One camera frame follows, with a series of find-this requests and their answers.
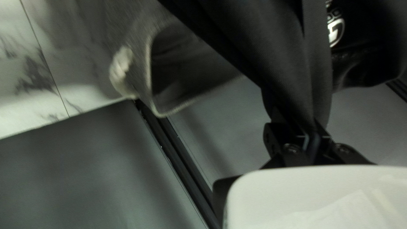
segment metal bolt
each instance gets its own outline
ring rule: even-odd
[[[291,153],[291,154],[298,154],[300,152],[300,147],[298,145],[294,144],[284,144],[284,149],[286,152]]]
[[[337,143],[337,144],[336,144],[336,150],[337,150],[339,153],[343,153],[343,154],[350,154],[350,153],[352,153],[352,150],[351,150],[351,149],[349,149],[346,145],[340,144],[340,143]]]

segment white plastic cover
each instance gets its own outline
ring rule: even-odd
[[[258,170],[231,187],[224,229],[406,229],[407,168]]]

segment white logo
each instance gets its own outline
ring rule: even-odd
[[[329,46],[332,48],[344,35],[345,20],[341,18],[342,13],[339,8],[332,10],[328,14]]]

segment gray floor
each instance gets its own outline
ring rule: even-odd
[[[206,226],[126,101],[0,141],[0,228]]]
[[[171,121],[209,185],[269,159],[262,132],[270,120],[259,88],[248,79],[213,92]],[[407,103],[385,84],[334,94],[327,130],[375,163],[407,166]]]

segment marble wall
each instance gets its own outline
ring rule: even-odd
[[[103,0],[0,1],[0,139],[123,100]]]

